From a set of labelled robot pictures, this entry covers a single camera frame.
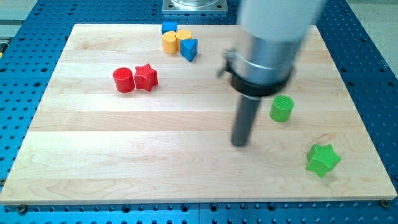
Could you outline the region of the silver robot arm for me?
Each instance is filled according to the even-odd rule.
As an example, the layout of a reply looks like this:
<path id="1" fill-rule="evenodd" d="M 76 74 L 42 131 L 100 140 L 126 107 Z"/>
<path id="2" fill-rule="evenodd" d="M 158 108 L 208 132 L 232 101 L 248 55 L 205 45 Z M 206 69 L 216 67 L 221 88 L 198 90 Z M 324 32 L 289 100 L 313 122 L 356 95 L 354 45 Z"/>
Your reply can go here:
<path id="1" fill-rule="evenodd" d="M 233 47 L 224 52 L 230 85 L 248 98 L 283 89 L 307 30 L 324 0 L 243 0 Z"/>

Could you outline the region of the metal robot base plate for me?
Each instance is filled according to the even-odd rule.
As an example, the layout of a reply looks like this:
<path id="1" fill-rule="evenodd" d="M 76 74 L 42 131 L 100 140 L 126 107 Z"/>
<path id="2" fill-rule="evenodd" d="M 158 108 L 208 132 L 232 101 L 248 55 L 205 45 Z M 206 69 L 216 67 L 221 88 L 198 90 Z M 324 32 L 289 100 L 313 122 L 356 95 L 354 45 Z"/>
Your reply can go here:
<path id="1" fill-rule="evenodd" d="M 164 12 L 227 12 L 227 0 L 162 0 Z"/>

